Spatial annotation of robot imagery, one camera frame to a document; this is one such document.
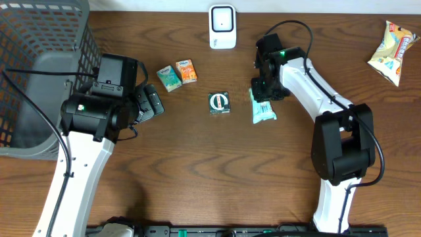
wood grain surface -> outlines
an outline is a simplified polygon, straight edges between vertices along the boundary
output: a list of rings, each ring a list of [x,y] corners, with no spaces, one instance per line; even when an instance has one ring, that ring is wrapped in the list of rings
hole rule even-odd
[[[421,43],[405,53],[398,88],[366,64],[385,20],[421,34],[421,16],[401,15],[238,13],[236,47],[212,50],[206,13],[91,13],[101,51],[143,61],[166,111],[137,125],[135,140],[117,143],[89,224],[121,215],[174,225],[310,221],[320,189],[309,155],[313,122],[291,96],[272,102],[277,120],[253,124],[248,94],[259,73],[255,42],[288,19],[314,30],[310,58],[326,81],[374,113],[386,172],[378,185],[357,190],[349,222],[421,236]],[[307,48],[304,28],[276,31],[286,47]],[[166,92],[155,72],[184,59],[192,59],[198,81]],[[221,91],[229,92],[231,113],[210,115],[207,95]],[[377,160],[364,180],[375,178],[378,167]],[[54,162],[0,158],[0,236],[32,235],[54,169]]]

white wall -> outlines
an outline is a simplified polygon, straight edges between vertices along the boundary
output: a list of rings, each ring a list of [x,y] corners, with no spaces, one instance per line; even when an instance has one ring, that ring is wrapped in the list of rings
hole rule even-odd
[[[217,3],[240,13],[421,14],[421,0],[89,0],[92,11],[207,12]]]

wire mesh basket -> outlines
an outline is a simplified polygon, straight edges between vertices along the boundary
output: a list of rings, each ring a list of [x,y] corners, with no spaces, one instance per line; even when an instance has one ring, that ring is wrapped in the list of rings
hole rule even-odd
[[[87,0],[0,0],[0,68],[86,72],[101,55],[87,25]],[[59,123],[64,100],[86,76],[45,76],[8,72],[11,80]],[[58,143],[36,112],[0,77],[0,155],[57,159]]]

yellow snack bag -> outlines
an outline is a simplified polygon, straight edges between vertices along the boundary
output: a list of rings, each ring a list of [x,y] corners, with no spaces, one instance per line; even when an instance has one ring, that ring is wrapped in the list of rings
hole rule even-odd
[[[386,21],[383,41],[368,64],[382,76],[399,86],[403,54],[420,38],[390,21]]]

green indicator light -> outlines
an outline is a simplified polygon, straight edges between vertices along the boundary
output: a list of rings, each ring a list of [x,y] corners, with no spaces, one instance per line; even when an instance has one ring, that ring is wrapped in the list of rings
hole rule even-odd
[[[178,231],[178,237],[187,237],[187,231],[186,230],[179,230]]]

